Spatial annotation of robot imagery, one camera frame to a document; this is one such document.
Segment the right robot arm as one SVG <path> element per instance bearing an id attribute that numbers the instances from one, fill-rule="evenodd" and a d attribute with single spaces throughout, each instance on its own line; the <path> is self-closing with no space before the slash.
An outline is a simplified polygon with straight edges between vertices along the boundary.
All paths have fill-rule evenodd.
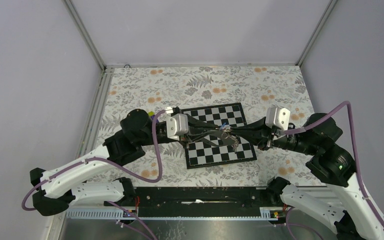
<path id="1" fill-rule="evenodd" d="M 343 131 L 330 114 L 314 113 L 301 128 L 290 128 L 280 138 L 264 119 L 234 127 L 231 132 L 262 151 L 278 148 L 309 155 L 306 167 L 342 204 L 335 208 L 300 193 L 288 180 L 274 177 L 268 182 L 266 193 L 271 205 L 284 203 L 306 213 L 328 227 L 339 240 L 384 240 L 384 214 L 363 183 L 357 152 L 348 152 L 337 144 Z"/>

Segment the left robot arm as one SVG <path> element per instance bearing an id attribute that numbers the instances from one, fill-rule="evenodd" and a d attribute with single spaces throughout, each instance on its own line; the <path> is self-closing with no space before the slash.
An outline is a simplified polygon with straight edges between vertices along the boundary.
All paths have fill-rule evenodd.
<path id="1" fill-rule="evenodd" d="M 178 142 L 183 145 L 197 142 L 206 136 L 225 140 L 222 127 L 180 113 L 169 107 L 150 116 L 143 109 L 134 109 L 120 122 L 121 129 L 83 156 L 52 170 L 34 168 L 30 171 L 32 189 L 23 198 L 25 211 L 37 211 L 42 216 L 53 216 L 70 206 L 95 202 L 116 202 L 128 206 L 135 200 L 135 192 L 129 186 L 130 179 L 120 179 L 104 184 L 86 184 L 87 179 L 119 169 L 147 183 L 157 183 L 163 176 L 160 144 Z M 144 147 L 153 146 L 157 162 L 157 176 L 147 178 L 128 171 L 130 164 L 145 155 Z M 32 200 L 32 207 L 27 200 Z"/>

